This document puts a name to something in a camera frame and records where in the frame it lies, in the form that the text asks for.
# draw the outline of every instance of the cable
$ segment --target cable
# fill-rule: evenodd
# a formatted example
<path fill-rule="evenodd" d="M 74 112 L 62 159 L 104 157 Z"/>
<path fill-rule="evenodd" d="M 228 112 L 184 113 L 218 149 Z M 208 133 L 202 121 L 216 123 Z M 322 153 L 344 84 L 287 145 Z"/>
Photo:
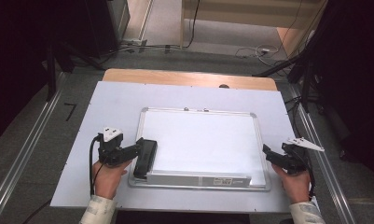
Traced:
<path fill-rule="evenodd" d="M 309 172 L 309 176 L 310 176 L 311 183 L 312 183 L 311 189 L 309 190 L 309 201 L 311 201 L 312 197 L 314 196 L 314 189 L 315 189 L 315 178 L 314 178 L 314 173 L 312 172 L 311 158 L 310 158 L 308 152 L 306 151 L 306 149 L 304 150 L 304 158 L 307 159 L 308 163 L 306 163 L 305 160 L 303 160 L 295 151 L 290 150 L 290 152 L 291 152 L 292 156 L 298 157 L 299 160 L 303 162 L 303 165 L 306 167 L 306 169 Z"/>
<path fill-rule="evenodd" d="M 127 43 L 127 44 L 120 44 L 120 46 L 125 46 L 126 45 L 126 47 L 124 47 L 124 49 L 125 48 L 132 48 L 132 47 L 140 47 L 140 48 L 144 48 L 144 47 L 156 47 L 156 48 L 165 48 L 165 47 L 170 47 L 170 48 L 180 48 L 180 46 L 179 45 L 138 45 L 138 44 L 132 44 L 132 43 Z"/>
<path fill-rule="evenodd" d="M 109 59 L 111 59 L 112 55 L 114 55 L 115 53 L 119 53 L 119 52 L 122 52 L 122 51 L 128 51 L 128 50 L 132 50 L 132 49 L 172 49 L 172 50 L 184 50 L 184 49 L 180 49 L 179 46 L 177 45 L 152 45 L 152 46 L 129 46 L 129 47 L 124 47 L 124 48 L 121 48 L 117 51 L 114 51 L 114 52 L 110 52 L 110 53 L 107 53 L 107 54 L 104 54 L 102 56 L 106 56 L 108 55 L 108 57 L 104 60 L 102 60 L 101 62 L 98 62 L 98 64 L 102 65 L 103 63 L 106 63 Z M 77 63 L 77 62 L 73 62 L 73 63 L 76 63 L 76 66 L 80 66 L 80 67 L 87 67 L 87 66 L 90 66 L 90 64 L 88 63 Z"/>
<path fill-rule="evenodd" d="M 294 103 L 294 105 L 288 109 L 286 112 L 289 113 L 291 110 L 292 110 L 292 126 L 293 126 L 293 129 L 295 129 L 295 131 L 297 131 L 297 134 L 298 134 L 298 137 L 301 137 L 302 135 L 300 134 L 299 132 L 299 129 L 298 129 L 298 126 L 297 126 L 297 121 L 296 121 L 296 116 L 297 116 L 297 111 L 298 111 L 298 108 L 299 108 L 299 104 L 300 104 L 300 99 L 297 99 Z"/>
<path fill-rule="evenodd" d="M 256 50 L 256 49 L 253 49 L 253 48 L 241 48 L 241 49 L 238 49 L 238 50 L 236 51 L 236 53 L 235 53 L 235 57 L 236 57 L 236 58 L 245 59 L 245 58 L 249 58 L 249 57 L 251 57 L 251 56 L 254 56 L 254 53 L 249 54 L 249 55 L 244 55 L 244 56 L 238 56 L 237 54 L 239 53 L 239 51 L 240 51 L 240 50 L 243 50 L 243 49 Z"/>
<path fill-rule="evenodd" d="M 42 204 L 39 208 L 37 208 L 30 216 L 28 216 L 26 218 L 26 220 L 23 221 L 22 224 L 27 224 L 29 223 L 29 221 L 35 216 L 37 215 L 43 208 L 45 208 L 48 204 L 50 204 L 50 202 L 52 202 L 52 199 L 49 199 L 49 201 L 47 201 L 46 203 Z"/>
<path fill-rule="evenodd" d="M 280 63 L 280 62 L 284 62 L 284 60 L 276 61 L 276 62 L 273 64 L 273 66 L 276 66 L 277 63 Z M 288 68 L 283 68 L 283 69 L 281 70 L 281 71 L 283 72 L 283 74 L 280 74 L 280 73 L 279 73 L 280 70 L 277 71 L 276 74 L 279 75 L 280 77 L 286 77 L 286 76 L 288 76 L 288 73 L 289 73 L 289 72 L 286 72 L 285 70 L 289 70 L 289 71 L 291 71 L 291 68 L 290 68 L 290 67 L 288 67 Z"/>
<path fill-rule="evenodd" d="M 104 162 L 102 163 L 102 165 L 100 166 L 100 168 L 99 168 L 99 170 L 97 171 L 96 175 L 94 176 L 94 178 L 93 178 L 93 183 L 92 183 L 93 186 L 94 186 L 94 183 L 96 182 L 97 175 L 98 175 L 99 172 L 102 170 L 102 168 L 103 168 L 103 166 L 104 166 L 104 164 L 105 164 L 107 158 L 108 158 L 108 156 L 105 158 Z"/>
<path fill-rule="evenodd" d="M 294 97 L 294 98 L 292 98 L 292 99 L 290 99 L 290 100 L 285 101 L 284 103 L 285 103 L 285 104 L 288 104 L 288 103 L 290 103 L 290 102 L 292 102 L 292 101 L 299 100 L 300 98 L 301 98 L 301 96 L 297 96 L 297 97 Z"/>
<path fill-rule="evenodd" d="M 189 29 L 189 31 L 191 30 L 190 29 L 190 22 L 191 22 L 192 20 L 191 19 L 189 19 L 189 25 L 188 25 L 188 29 Z"/>
<path fill-rule="evenodd" d="M 309 25 L 308 29 L 306 30 L 306 32 L 310 31 L 310 29 L 312 28 L 312 25 L 314 24 L 315 20 L 317 20 L 317 17 L 318 15 L 320 14 L 321 10 L 323 10 L 324 6 L 326 6 L 326 4 L 328 3 L 328 0 L 326 0 L 320 7 L 320 9 L 317 11 L 317 13 L 315 14 L 314 16 L 314 19 L 312 20 L 311 24 Z M 309 36 L 306 36 L 306 40 L 305 40 L 305 48 L 307 47 L 308 45 L 308 42 L 312 39 L 312 36 L 309 38 Z"/>
<path fill-rule="evenodd" d="M 285 41 L 285 38 L 286 36 L 288 35 L 288 32 L 289 30 L 291 29 L 292 26 L 294 26 L 295 22 L 297 21 L 297 18 L 298 18 L 298 14 L 299 14 L 299 11 L 300 11 L 300 8 L 302 7 L 302 1 L 303 0 L 300 0 L 299 2 L 299 7 L 298 7 L 298 11 L 297 11 L 297 15 L 295 15 L 295 18 L 294 18 L 294 21 L 291 23 L 291 25 L 288 27 L 288 29 L 286 30 L 285 32 L 285 35 L 283 37 L 283 40 L 282 40 L 282 44 L 280 45 L 280 47 L 278 49 L 281 49 L 284 45 L 284 41 Z"/>
<path fill-rule="evenodd" d="M 270 56 L 270 57 L 268 57 L 268 58 L 271 58 L 271 57 L 273 57 L 273 55 L 275 54 L 275 53 L 277 53 L 278 51 L 279 51 L 279 49 L 277 48 L 277 47 L 275 47 L 275 46 L 273 46 L 273 45 L 259 45 L 258 47 L 256 47 L 256 49 L 255 49 L 255 52 L 256 52 L 256 57 L 262 62 L 262 63 L 264 63 L 265 65 L 267 65 L 267 66 L 270 66 L 270 67 L 274 67 L 279 61 L 276 61 L 274 64 L 270 64 L 270 63 L 267 63 L 267 62 L 265 62 L 262 58 L 262 56 L 264 56 L 264 55 L 266 55 L 266 54 L 268 54 L 268 53 L 271 53 L 271 51 L 269 50 L 269 51 L 262 51 L 262 55 L 258 55 L 258 49 L 259 48 L 262 48 L 262 46 L 269 46 L 269 47 L 274 47 L 275 48 L 275 51 L 273 52 L 273 54 Z M 279 75 L 279 77 L 284 77 L 285 75 L 282 75 L 282 74 L 280 74 L 279 73 L 279 71 L 277 71 L 276 72 L 276 74 L 277 75 Z"/>
<path fill-rule="evenodd" d="M 90 151 L 89 151 L 89 180 L 90 180 L 90 196 L 94 194 L 94 185 L 93 185 L 93 146 L 96 141 L 100 139 L 100 135 L 97 135 L 91 140 Z"/>
<path fill-rule="evenodd" d="M 198 4 L 196 5 L 196 10 L 195 10 L 195 17 L 193 18 L 193 24 L 192 24 L 192 37 L 189 40 L 189 44 L 184 47 L 183 49 L 189 48 L 189 46 L 192 44 L 193 39 L 195 37 L 195 22 L 196 22 L 196 17 L 198 16 L 198 10 L 199 10 L 199 4 L 201 3 L 201 0 L 198 0 Z"/>

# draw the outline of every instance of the aluminum rail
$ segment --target aluminum rail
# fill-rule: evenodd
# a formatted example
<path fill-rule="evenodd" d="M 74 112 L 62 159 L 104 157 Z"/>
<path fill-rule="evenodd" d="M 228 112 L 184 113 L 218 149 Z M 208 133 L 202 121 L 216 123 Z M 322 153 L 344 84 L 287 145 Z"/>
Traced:
<path fill-rule="evenodd" d="M 298 87 L 295 84 L 290 85 L 290 89 L 293 97 L 300 96 Z M 312 123 L 311 115 L 305 113 L 302 106 L 300 106 L 298 110 L 307 135 L 309 136 L 309 140 L 311 140 L 315 145 L 322 146 L 317 131 L 315 130 Z M 338 210 L 341 222 L 345 224 L 356 223 L 353 212 L 347 202 L 340 183 L 336 178 L 335 171 L 333 170 L 332 165 L 328 157 L 326 156 L 326 153 L 314 150 L 314 155 L 316 156 L 318 164 L 320 165 L 320 168 L 323 172 L 326 185 L 328 186 L 329 192 L 332 196 L 332 200 Z"/>

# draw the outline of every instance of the hand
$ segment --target hand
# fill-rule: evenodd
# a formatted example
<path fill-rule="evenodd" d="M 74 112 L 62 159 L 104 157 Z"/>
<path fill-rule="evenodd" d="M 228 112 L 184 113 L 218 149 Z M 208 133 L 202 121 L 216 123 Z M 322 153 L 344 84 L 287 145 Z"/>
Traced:
<path fill-rule="evenodd" d="M 118 167 L 109 168 L 107 166 L 103 166 L 99 171 L 102 164 L 97 161 L 93 164 L 93 176 L 96 176 L 96 180 L 94 181 L 94 187 L 96 191 L 96 195 L 113 200 L 115 195 L 117 194 L 117 188 L 120 183 L 120 179 L 123 175 L 125 175 L 128 171 L 125 168 L 131 164 L 132 161 L 125 161 Z"/>
<path fill-rule="evenodd" d="M 310 176 L 307 171 L 297 175 L 287 174 L 280 166 L 272 164 L 273 170 L 283 181 L 283 188 L 291 203 L 303 203 L 309 201 Z"/>

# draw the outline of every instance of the white sleeve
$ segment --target white sleeve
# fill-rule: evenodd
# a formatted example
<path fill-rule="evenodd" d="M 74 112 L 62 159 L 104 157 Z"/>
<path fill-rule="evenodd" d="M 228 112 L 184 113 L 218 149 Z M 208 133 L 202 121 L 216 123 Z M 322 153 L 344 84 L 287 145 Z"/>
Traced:
<path fill-rule="evenodd" d="M 312 202 L 294 203 L 289 205 L 289 208 L 295 224 L 326 223 L 321 217 L 320 211 Z"/>
<path fill-rule="evenodd" d="M 116 202 L 92 195 L 80 224 L 109 224 L 115 211 Z"/>

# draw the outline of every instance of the black cable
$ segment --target black cable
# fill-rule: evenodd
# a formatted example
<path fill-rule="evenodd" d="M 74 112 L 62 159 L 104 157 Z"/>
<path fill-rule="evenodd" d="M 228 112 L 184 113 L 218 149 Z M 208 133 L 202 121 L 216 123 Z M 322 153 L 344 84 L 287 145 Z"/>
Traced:
<path fill-rule="evenodd" d="M 298 100 L 295 101 L 295 102 L 294 102 L 294 105 L 293 105 L 290 109 L 288 109 L 286 112 L 289 113 L 289 111 L 291 111 L 291 110 L 293 111 L 293 109 L 295 108 L 295 106 L 297 106 L 297 104 L 298 104 Z"/>
<path fill-rule="evenodd" d="M 103 59 L 102 61 L 100 62 L 97 62 L 97 64 L 99 65 L 103 65 L 103 63 L 106 63 L 108 60 L 110 60 L 110 58 L 113 56 L 113 54 L 117 53 L 117 51 L 114 51 L 114 52 L 111 52 L 109 54 L 105 54 L 105 55 L 108 55 L 107 58 Z M 88 63 L 78 63 L 78 62 L 73 62 L 76 66 L 78 67 L 88 67 L 90 66 L 90 64 Z"/>
<path fill-rule="evenodd" d="M 201 0 L 198 0 L 198 5 L 196 6 L 196 10 L 195 10 L 195 17 L 193 18 L 193 24 L 192 24 L 192 37 L 189 40 L 189 44 L 186 47 L 184 47 L 183 49 L 189 48 L 189 46 L 192 44 L 193 39 L 195 37 L 195 22 L 196 22 L 196 17 L 198 16 L 198 10 L 199 10 L 199 4 L 200 3 L 201 3 Z"/>
<path fill-rule="evenodd" d="M 297 126 L 297 119 L 296 119 L 299 105 L 300 105 L 300 100 L 297 101 L 297 102 L 295 103 L 295 105 L 293 106 L 293 111 L 292 111 L 292 120 L 293 120 L 294 128 L 295 128 L 295 130 L 297 131 L 298 137 L 302 137 L 302 135 L 301 135 L 300 132 L 299 132 L 299 129 L 298 129 L 298 126 Z"/>
<path fill-rule="evenodd" d="M 107 158 L 108 158 L 108 156 L 105 158 L 104 162 L 102 163 L 102 165 L 100 166 L 100 168 L 99 168 L 99 170 L 97 171 L 96 175 L 94 176 L 94 178 L 93 178 L 93 183 L 92 183 L 93 186 L 94 186 L 94 183 L 96 182 L 97 175 L 98 175 L 99 172 L 102 170 L 102 168 L 103 168 L 103 166 L 104 166 L 104 164 L 105 164 Z"/>
<path fill-rule="evenodd" d="M 325 3 L 323 3 L 320 7 L 320 9 L 318 10 L 318 12 L 315 14 L 314 16 L 314 19 L 312 19 L 312 23 L 309 25 L 308 29 L 306 31 L 309 31 L 311 28 L 312 28 L 312 25 L 314 24 L 315 20 L 317 19 L 318 15 L 320 14 L 321 10 L 323 10 L 324 6 L 326 6 L 328 1 L 326 1 Z M 309 36 L 306 36 L 306 40 L 305 40 L 305 48 L 309 42 L 310 38 Z"/>
<path fill-rule="evenodd" d="M 179 45 L 128 45 L 127 47 L 123 47 L 123 48 L 120 48 L 118 51 L 115 51 L 115 52 L 111 52 L 111 53 L 117 53 L 117 52 L 120 52 L 120 51 L 123 51 L 124 49 L 134 49 L 134 48 L 141 48 L 141 49 L 144 49 L 144 48 L 167 48 L 167 47 L 170 47 L 171 49 L 180 49 L 180 46 Z"/>
<path fill-rule="evenodd" d="M 235 57 L 236 58 L 240 58 L 240 59 L 245 59 L 245 58 L 249 58 L 249 57 L 253 57 L 253 58 L 256 58 L 256 57 L 262 57 L 262 56 L 264 56 L 266 53 L 263 53 L 263 54 L 261 54 L 261 55 L 255 55 L 254 53 L 252 53 L 252 54 L 249 54 L 249 55 L 245 55 L 245 56 L 238 56 L 237 55 L 237 53 L 239 53 L 239 51 L 240 50 L 242 50 L 242 49 L 250 49 L 250 50 L 255 50 L 255 49 L 252 49 L 252 48 L 241 48 L 241 49 L 238 49 L 237 51 L 236 51 L 236 53 L 235 53 Z"/>
<path fill-rule="evenodd" d="M 284 45 L 284 41 L 285 41 L 286 36 L 288 35 L 289 30 L 291 29 L 292 26 L 294 26 L 295 22 L 297 21 L 298 14 L 299 14 L 299 11 L 300 11 L 300 8 L 302 7 L 302 1 L 303 1 L 303 0 L 300 0 L 300 2 L 299 2 L 299 7 L 298 7 L 297 15 L 295 15 L 294 21 L 291 23 L 291 25 L 288 27 L 288 29 L 287 29 L 286 32 L 285 32 L 284 38 L 283 38 L 283 40 L 282 40 L 282 44 L 281 44 L 280 47 L 279 47 L 279 51 L 280 51 L 280 49 L 282 48 L 282 46 Z"/>
<path fill-rule="evenodd" d="M 30 216 L 28 216 L 26 218 L 26 220 L 23 221 L 22 224 L 27 224 L 29 223 L 29 221 L 35 216 L 37 215 L 37 213 L 39 213 L 43 208 L 45 208 L 48 204 L 50 204 L 50 202 L 52 202 L 52 199 L 49 199 L 49 201 L 47 201 L 46 203 L 42 204 L 39 208 L 37 208 Z"/>
<path fill-rule="evenodd" d="M 312 197 L 314 196 L 315 178 L 314 178 L 314 174 L 312 172 L 312 161 L 311 161 L 310 155 L 308 154 L 308 152 L 305 149 L 304 150 L 304 158 L 306 158 L 308 160 L 308 163 L 306 163 L 305 160 L 303 160 L 295 151 L 291 150 L 290 152 L 291 152 L 292 156 L 298 157 L 299 160 L 303 162 L 303 165 L 306 167 L 306 169 L 309 172 L 309 176 L 310 176 L 311 183 L 312 183 L 311 189 L 309 190 L 309 201 L 311 201 Z"/>
<path fill-rule="evenodd" d="M 94 185 L 93 185 L 93 146 L 96 141 L 100 139 L 100 135 L 97 135 L 91 140 L 90 151 L 89 151 L 89 180 L 90 180 L 90 196 L 94 194 Z"/>
<path fill-rule="evenodd" d="M 290 103 L 290 102 L 292 102 L 292 101 L 299 100 L 300 97 L 301 97 L 301 96 L 297 96 L 297 97 L 294 97 L 294 98 L 292 98 L 292 99 L 290 99 L 290 100 L 287 100 L 287 101 L 284 102 L 284 104 L 286 105 L 286 104 L 288 104 L 288 103 Z"/>
<path fill-rule="evenodd" d="M 273 67 L 274 66 L 276 66 L 277 65 L 277 63 L 281 63 L 281 62 L 284 62 L 285 60 L 278 60 L 278 61 L 276 61 L 274 64 L 273 64 Z M 279 74 L 279 71 L 277 71 L 276 72 L 276 74 L 277 75 L 279 75 L 280 77 L 285 77 L 285 76 L 287 76 L 288 75 L 288 73 L 287 72 L 285 72 L 284 71 L 284 68 L 281 70 L 281 71 L 283 71 L 284 72 L 284 75 L 281 75 L 281 74 Z"/>

